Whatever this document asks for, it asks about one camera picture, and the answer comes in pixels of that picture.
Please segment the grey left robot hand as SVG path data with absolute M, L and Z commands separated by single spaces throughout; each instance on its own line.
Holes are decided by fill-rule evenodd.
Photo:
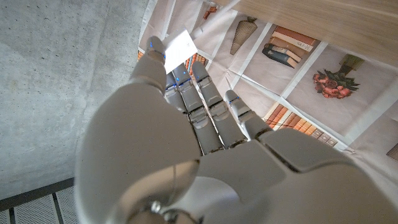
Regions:
M 396 223 L 397 208 L 349 157 L 293 129 L 274 131 L 236 95 L 223 127 L 164 97 L 162 41 L 92 117 L 76 159 L 82 223 Z

